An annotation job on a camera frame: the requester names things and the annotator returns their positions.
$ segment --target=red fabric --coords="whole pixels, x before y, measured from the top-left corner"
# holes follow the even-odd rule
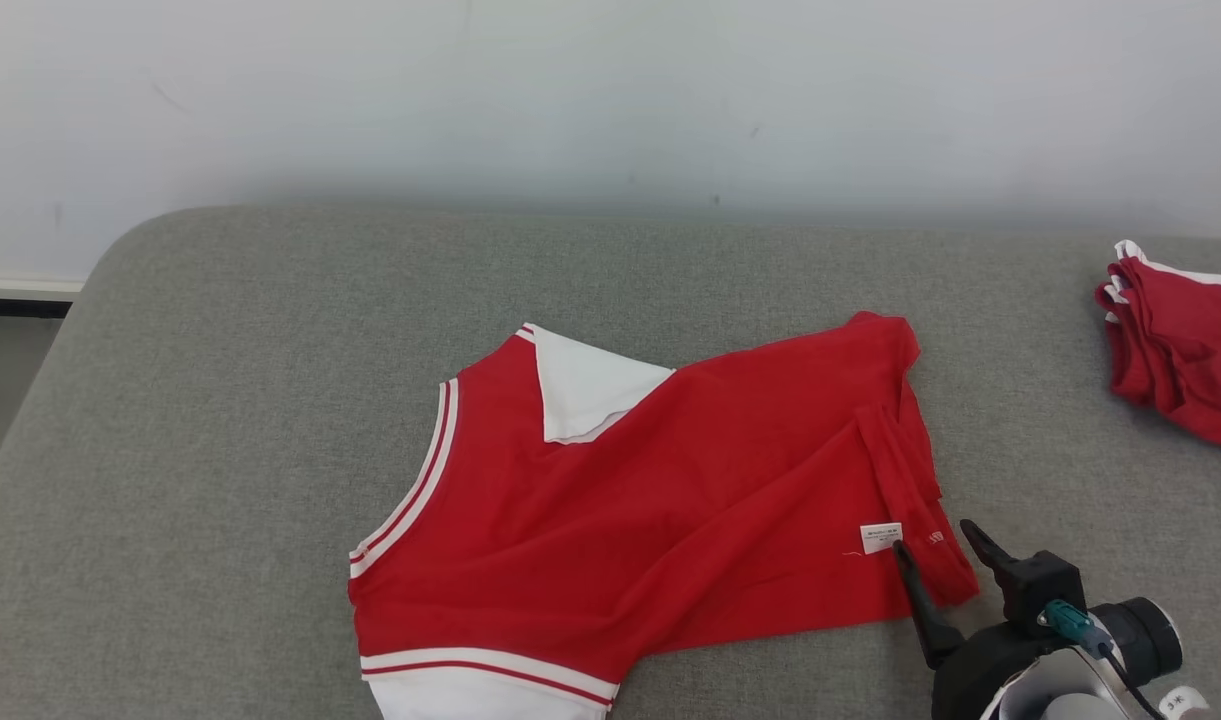
[[[360,653],[504,650],[618,683],[650,653],[908,614],[904,524],[940,603],[979,592],[939,508],[906,320],[697,362],[586,445],[542,442],[534,345],[459,375],[444,475],[349,583]]]
[[[1114,348],[1112,389],[1136,405],[1221,445],[1221,284],[1210,284],[1127,257],[1109,266],[1125,279],[1128,304],[1104,300]]]

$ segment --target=white stripe trim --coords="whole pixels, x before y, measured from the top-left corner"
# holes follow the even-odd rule
[[[1103,287],[1103,290],[1107,293],[1107,297],[1110,297],[1112,301],[1116,301],[1117,305],[1129,305],[1129,300],[1127,299],[1127,297],[1121,295],[1121,293],[1117,292],[1117,288],[1114,288],[1110,284],[1105,284]]]
[[[396,510],[380,525],[380,528],[375,530],[366,541],[360,543],[357,550],[349,553],[349,560],[364,556],[363,560],[350,563],[350,576],[353,578],[364,574],[369,566],[374,565],[374,561],[379,560],[379,556],[382,556],[383,552],[387,552],[387,548],[391,548],[410,528],[410,525],[414,525],[414,520],[418,519],[419,513],[427,505],[429,498],[436,492],[437,483],[441,482],[441,475],[444,472],[446,459],[451,455],[451,445],[453,445],[458,420],[459,380],[454,378],[451,382],[441,383],[440,393],[437,394],[436,430],[433,430],[429,454],[422,460],[422,467],[419,470],[419,477],[415,480],[414,486],[405,493],[405,497],[396,506]],[[405,513],[407,506],[409,506],[409,513]],[[377,538],[387,532],[387,528],[392,524],[398,521],[400,513],[405,513],[400,522],[382,541],[374,544]]]
[[[1160,270],[1164,273],[1181,275],[1187,279],[1195,281],[1203,284],[1221,284],[1221,275],[1215,273],[1192,273],[1189,270],[1177,270],[1171,268],[1168,265],[1154,264],[1151,260],[1144,255],[1144,249],[1139,247],[1139,243],[1134,240],[1122,240],[1116,245],[1117,260],[1126,260],[1127,257],[1137,257],[1140,264],[1148,265],[1149,268]]]
[[[389,652],[386,655],[361,657],[361,670],[377,670],[394,665],[422,665],[426,661],[474,661],[477,665],[501,668],[532,675],[535,679],[551,680],[554,683],[578,688],[597,697],[604,697],[607,700],[614,700],[615,693],[619,692],[619,685],[607,683],[604,680],[593,679],[592,675],[579,672],[563,665],[556,665],[552,661],[534,660],[531,657],[514,655],[510,652],[484,650],[484,648],[479,647],[430,647],[421,650]],[[410,670],[394,670],[394,672],[407,671]],[[363,679],[382,679],[386,675],[389,674],[369,674],[363,675]],[[542,685],[542,687],[549,688],[551,685]]]

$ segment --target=camera lens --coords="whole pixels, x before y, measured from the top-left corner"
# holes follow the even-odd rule
[[[1148,685],[1183,665],[1178,630],[1158,603],[1137,597],[1133,600],[1094,607],[1090,613],[1112,635],[1126,672],[1136,687]]]

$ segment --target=gray sofa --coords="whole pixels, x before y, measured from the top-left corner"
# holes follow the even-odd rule
[[[376,718],[348,552],[532,320],[678,366],[902,314],[944,506],[1176,617],[1221,707],[1221,447],[1107,392],[1117,236],[189,210],[99,264],[0,454],[0,718]],[[1221,272],[1221,240],[1136,238]],[[996,624],[998,593],[954,611]],[[922,719],[908,621],[652,657],[621,720]]]

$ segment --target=stack of folded clothes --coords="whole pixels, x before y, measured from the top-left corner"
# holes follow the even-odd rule
[[[1221,445],[1221,275],[1155,264],[1132,240],[1116,249],[1095,293],[1107,310],[1112,392]]]

